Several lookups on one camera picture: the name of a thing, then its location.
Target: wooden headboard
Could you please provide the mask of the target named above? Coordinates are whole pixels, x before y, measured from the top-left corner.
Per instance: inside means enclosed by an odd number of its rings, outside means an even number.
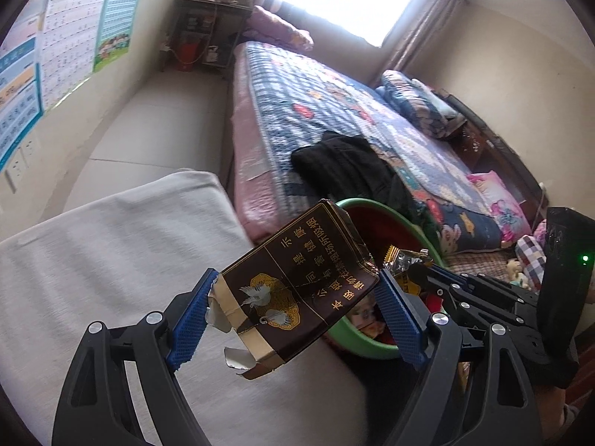
[[[461,132],[448,141],[461,161],[472,173],[496,171],[531,226],[545,219],[548,206],[545,191],[517,153],[455,96],[444,89],[436,94],[467,118]]]

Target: wall poster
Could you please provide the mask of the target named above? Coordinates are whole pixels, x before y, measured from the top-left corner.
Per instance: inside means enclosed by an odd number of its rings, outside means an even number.
[[[0,46],[0,169],[43,115],[39,36],[48,0],[29,0]]]
[[[56,105],[93,73],[105,0],[49,0],[41,45],[44,109]]]
[[[97,35],[95,72],[128,52],[138,2],[139,0],[105,0]]]

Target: white tablecloth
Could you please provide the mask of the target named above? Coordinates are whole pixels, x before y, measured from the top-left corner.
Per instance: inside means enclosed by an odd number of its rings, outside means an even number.
[[[203,172],[172,174],[0,243],[0,383],[31,432],[50,445],[88,324],[134,324],[190,290],[209,266],[222,270],[250,248],[216,177]],[[233,332],[208,327],[177,373],[213,445],[364,442],[365,391],[324,343],[255,381],[227,368],[224,345],[242,347]],[[130,382],[145,438],[160,444],[138,376]]]

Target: electrical outlet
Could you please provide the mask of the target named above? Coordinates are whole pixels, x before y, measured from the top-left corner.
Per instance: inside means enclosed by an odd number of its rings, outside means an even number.
[[[23,152],[23,158],[25,159],[25,165],[29,168],[35,158],[35,153],[39,150],[39,139],[37,133],[34,130],[28,133],[28,135],[21,141],[21,150]]]
[[[6,176],[10,186],[13,189],[13,193],[17,192],[17,187],[19,186],[26,169],[27,166],[25,165],[25,160],[23,159],[23,152],[21,151],[20,147],[17,147],[13,157],[10,158],[8,165],[6,166]]]

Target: blue textured pad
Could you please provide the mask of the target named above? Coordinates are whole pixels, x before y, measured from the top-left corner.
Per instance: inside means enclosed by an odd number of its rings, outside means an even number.
[[[172,371],[177,371],[184,362],[192,359],[198,342],[206,328],[207,296],[219,272],[213,270],[203,277],[202,285],[171,333],[171,351],[165,361]]]
[[[422,332],[383,273],[380,273],[380,282],[374,288],[374,297],[390,334],[399,347],[401,357],[405,362],[413,365],[416,371],[420,371],[428,362],[428,356],[423,347]]]

